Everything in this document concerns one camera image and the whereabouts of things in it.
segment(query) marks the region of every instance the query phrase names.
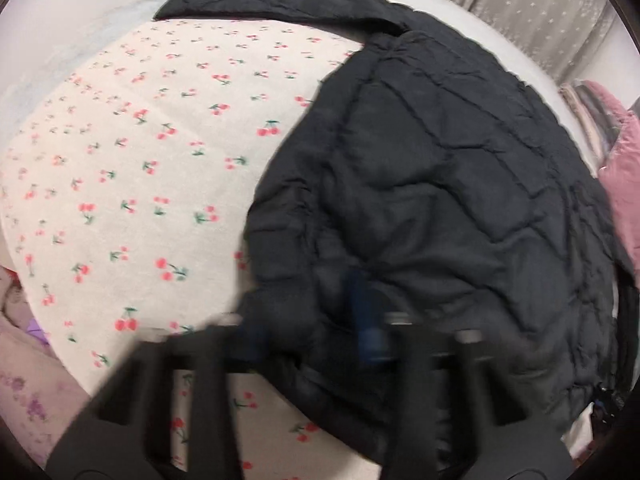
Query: star pattern curtain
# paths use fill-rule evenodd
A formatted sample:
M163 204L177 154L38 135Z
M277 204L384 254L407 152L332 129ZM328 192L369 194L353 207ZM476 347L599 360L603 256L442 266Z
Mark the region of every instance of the star pattern curtain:
M608 0L452 0L498 30L558 83L589 62L616 11Z

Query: curtain fold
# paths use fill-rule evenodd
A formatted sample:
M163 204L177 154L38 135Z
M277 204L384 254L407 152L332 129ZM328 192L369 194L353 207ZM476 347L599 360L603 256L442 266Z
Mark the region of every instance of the curtain fold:
M554 80L571 79L602 44L608 0L452 0L498 30Z

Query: jacket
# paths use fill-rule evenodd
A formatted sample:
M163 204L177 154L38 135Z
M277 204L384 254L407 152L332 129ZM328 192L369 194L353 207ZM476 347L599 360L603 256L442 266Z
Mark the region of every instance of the jacket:
M360 340L362 316L374 326L380 312L480 330L559 433L597 384L629 390L638 291L607 196L491 53L386 0L169 0L156 15L168 18L368 34L274 155L246 220L257 286L239 310L258 370L306 416L383 460L395 365Z

